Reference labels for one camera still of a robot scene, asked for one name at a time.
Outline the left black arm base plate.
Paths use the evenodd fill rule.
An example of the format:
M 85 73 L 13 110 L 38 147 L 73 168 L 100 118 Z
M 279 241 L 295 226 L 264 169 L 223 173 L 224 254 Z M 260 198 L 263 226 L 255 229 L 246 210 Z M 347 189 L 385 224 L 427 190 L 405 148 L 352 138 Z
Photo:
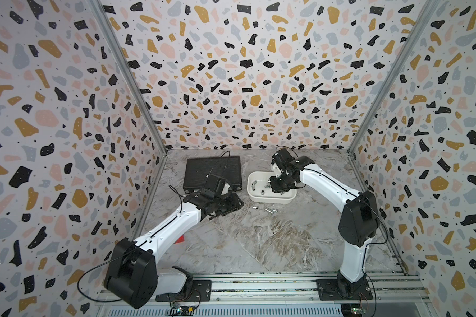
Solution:
M 186 282 L 179 293 L 166 293 L 156 295 L 156 302 L 209 302 L 212 294 L 212 281 L 210 279 L 196 279 Z

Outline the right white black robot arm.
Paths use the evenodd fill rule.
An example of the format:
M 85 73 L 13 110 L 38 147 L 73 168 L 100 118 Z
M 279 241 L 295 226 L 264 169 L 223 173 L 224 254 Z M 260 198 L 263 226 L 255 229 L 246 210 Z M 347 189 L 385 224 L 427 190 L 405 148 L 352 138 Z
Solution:
M 271 168 L 274 176 L 270 177 L 270 184 L 274 193 L 295 190 L 302 183 L 328 199 L 341 213 L 338 232 L 345 247 L 337 273 L 337 293 L 345 299 L 357 295 L 361 287 L 367 286 L 366 252 L 381 225 L 375 195 L 343 184 L 314 160 L 306 156 L 293 157 L 286 148 L 273 154 Z

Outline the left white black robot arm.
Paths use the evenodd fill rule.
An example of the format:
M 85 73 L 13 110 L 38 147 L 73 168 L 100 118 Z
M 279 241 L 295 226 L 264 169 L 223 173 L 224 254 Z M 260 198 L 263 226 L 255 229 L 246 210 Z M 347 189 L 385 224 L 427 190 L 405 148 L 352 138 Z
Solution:
M 205 219 L 223 217 L 244 203 L 227 180 L 210 174 L 201 189 L 180 195 L 180 205 L 157 227 L 134 240 L 122 239 L 114 248 L 104 288 L 135 309 L 152 297 L 189 300 L 196 293 L 194 276 L 178 266 L 158 269 L 166 251 L 186 231 Z

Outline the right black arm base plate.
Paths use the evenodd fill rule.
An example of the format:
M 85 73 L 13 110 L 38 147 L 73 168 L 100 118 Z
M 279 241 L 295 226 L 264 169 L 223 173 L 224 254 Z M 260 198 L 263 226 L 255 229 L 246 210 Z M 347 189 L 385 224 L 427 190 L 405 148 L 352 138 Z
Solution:
M 316 289 L 320 301 L 359 301 L 373 299 L 372 288 L 362 278 L 351 283 L 346 279 L 318 279 Z

